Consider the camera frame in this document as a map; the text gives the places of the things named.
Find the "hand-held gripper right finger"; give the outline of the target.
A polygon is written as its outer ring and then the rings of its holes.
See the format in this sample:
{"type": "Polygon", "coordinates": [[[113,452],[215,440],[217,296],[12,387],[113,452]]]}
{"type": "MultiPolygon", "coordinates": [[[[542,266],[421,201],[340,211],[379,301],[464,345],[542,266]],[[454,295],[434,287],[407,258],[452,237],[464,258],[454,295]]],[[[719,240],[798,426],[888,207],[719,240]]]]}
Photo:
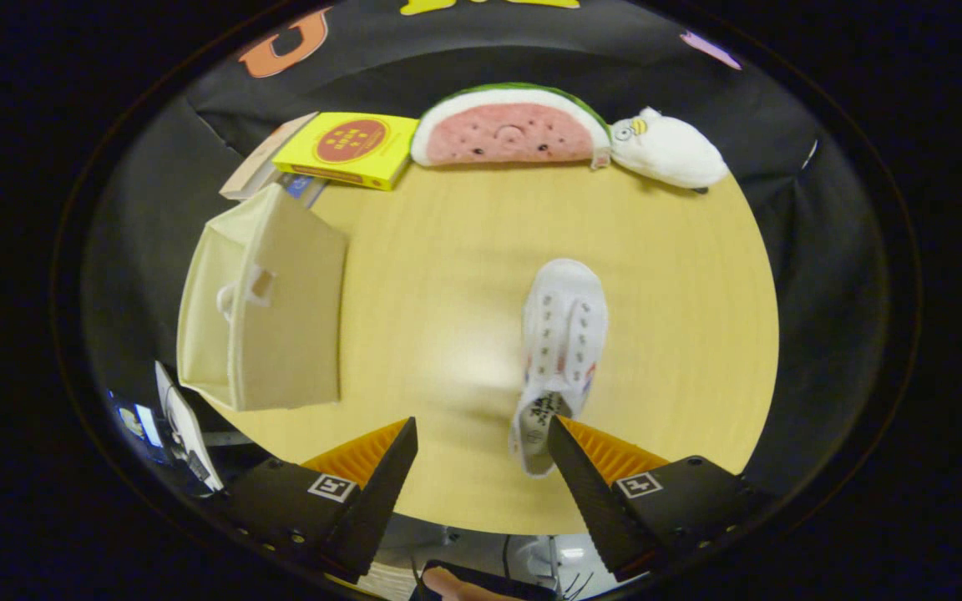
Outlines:
{"type": "Polygon", "coordinates": [[[716,548],[774,502],[699,454],[668,461],[565,416],[551,420],[547,448],[619,582],[716,548]]]}

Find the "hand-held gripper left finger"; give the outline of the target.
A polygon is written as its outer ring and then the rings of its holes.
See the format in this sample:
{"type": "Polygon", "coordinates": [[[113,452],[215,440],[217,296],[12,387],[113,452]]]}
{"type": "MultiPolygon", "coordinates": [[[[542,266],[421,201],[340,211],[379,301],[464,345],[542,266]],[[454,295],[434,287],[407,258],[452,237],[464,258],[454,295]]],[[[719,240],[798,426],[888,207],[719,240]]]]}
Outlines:
{"type": "Polygon", "coordinates": [[[302,463],[273,457],[214,496],[214,514],[257,550],[355,584],[369,573],[418,453],[408,417],[302,463]]]}

